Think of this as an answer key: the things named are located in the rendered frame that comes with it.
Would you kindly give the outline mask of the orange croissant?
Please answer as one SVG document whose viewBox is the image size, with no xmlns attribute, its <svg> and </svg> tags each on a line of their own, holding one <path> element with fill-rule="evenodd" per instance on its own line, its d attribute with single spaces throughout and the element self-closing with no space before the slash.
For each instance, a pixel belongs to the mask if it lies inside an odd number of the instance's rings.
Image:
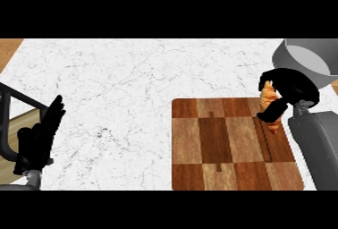
<svg viewBox="0 0 338 229">
<path fill-rule="evenodd" d="M 277 90 L 272 87 L 272 83 L 271 81 L 266 81 L 265 83 L 265 88 L 262 90 L 262 94 L 260 94 L 260 111 L 265 112 L 268 110 L 268 107 L 271 105 L 271 103 L 280 98 L 278 94 L 277 94 Z M 283 124 L 283 120 L 278 119 L 274 123 L 268 123 L 268 127 L 269 127 L 269 131 L 277 134 L 278 133 L 278 129 L 281 127 Z"/>
</svg>

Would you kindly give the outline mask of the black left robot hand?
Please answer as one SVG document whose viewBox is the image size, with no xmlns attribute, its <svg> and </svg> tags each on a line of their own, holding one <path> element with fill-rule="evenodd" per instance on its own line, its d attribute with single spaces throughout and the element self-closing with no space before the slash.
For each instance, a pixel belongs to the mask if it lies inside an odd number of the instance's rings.
<svg viewBox="0 0 338 229">
<path fill-rule="evenodd" d="M 64 109 L 63 96 L 58 95 L 48 108 L 43 120 L 32 127 L 18 131 L 20 153 L 14 174 L 24 175 L 30 170 L 42 171 L 52 164 L 51 151 Z"/>
</svg>

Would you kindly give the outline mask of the checkered wooden cutting board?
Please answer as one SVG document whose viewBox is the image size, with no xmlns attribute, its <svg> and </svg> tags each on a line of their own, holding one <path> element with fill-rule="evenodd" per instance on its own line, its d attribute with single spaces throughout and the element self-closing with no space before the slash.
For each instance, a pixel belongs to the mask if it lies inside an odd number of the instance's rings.
<svg viewBox="0 0 338 229">
<path fill-rule="evenodd" d="M 257 98 L 172 101 L 172 189 L 305 189 L 284 129 L 257 119 Z"/>
</svg>

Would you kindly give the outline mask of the grey metal pot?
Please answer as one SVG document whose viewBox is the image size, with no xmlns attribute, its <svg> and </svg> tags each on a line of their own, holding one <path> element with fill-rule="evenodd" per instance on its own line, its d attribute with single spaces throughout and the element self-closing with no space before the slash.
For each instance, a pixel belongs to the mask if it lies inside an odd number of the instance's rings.
<svg viewBox="0 0 338 229">
<path fill-rule="evenodd" d="M 287 38 L 272 62 L 277 68 L 299 70 L 325 88 L 338 80 L 338 38 Z"/>
</svg>

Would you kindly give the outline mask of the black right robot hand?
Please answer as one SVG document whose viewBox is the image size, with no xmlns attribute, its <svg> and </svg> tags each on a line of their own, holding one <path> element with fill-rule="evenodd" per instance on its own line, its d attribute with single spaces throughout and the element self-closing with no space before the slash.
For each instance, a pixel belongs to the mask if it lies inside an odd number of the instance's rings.
<svg viewBox="0 0 338 229">
<path fill-rule="evenodd" d="M 263 72 L 260 76 L 259 89 L 271 82 L 275 90 L 283 97 L 275 99 L 268 109 L 257 114 L 257 117 L 266 123 L 275 123 L 281 118 L 288 105 L 296 106 L 302 101 L 308 102 L 312 108 L 319 103 L 319 89 L 309 77 L 297 70 L 278 68 Z"/>
</svg>

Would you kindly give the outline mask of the black metal frame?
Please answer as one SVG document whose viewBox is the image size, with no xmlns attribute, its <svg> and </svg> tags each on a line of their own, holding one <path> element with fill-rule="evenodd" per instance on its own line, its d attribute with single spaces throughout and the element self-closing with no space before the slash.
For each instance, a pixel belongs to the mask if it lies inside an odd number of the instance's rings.
<svg viewBox="0 0 338 229">
<path fill-rule="evenodd" d="M 11 98 L 18 99 L 33 107 L 39 108 L 41 118 L 45 118 L 48 106 L 0 82 L 0 156 L 8 161 L 15 162 L 18 159 L 18 153 L 12 150 L 8 144 Z"/>
</svg>

